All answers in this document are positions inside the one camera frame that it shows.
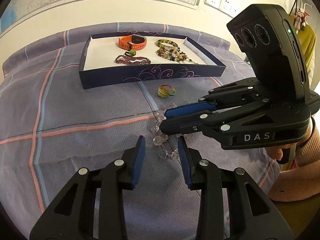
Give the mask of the peach sweater right forearm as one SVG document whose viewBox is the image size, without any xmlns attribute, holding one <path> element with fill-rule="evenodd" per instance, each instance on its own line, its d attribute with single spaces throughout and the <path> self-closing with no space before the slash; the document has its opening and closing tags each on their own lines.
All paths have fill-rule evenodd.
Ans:
<svg viewBox="0 0 320 240">
<path fill-rule="evenodd" d="M 268 196 L 277 202 L 295 202 L 319 194 L 319 131 L 313 127 L 306 143 L 296 150 L 296 168 L 280 172 Z"/>
</svg>

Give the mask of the person right hand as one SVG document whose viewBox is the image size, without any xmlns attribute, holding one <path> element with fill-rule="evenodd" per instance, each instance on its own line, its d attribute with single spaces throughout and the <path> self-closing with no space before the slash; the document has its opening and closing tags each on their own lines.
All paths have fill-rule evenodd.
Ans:
<svg viewBox="0 0 320 240">
<path fill-rule="evenodd" d="M 310 121 L 304 137 L 299 142 L 295 142 L 292 144 L 279 145 L 279 146 L 266 147 L 265 150 L 269 155 L 269 157 L 271 157 L 273 160 L 281 160 L 283 157 L 283 149 L 291 148 L 292 146 L 296 146 L 296 147 L 302 146 L 310 138 L 312 129 L 313 129 L 313 124 Z"/>
</svg>

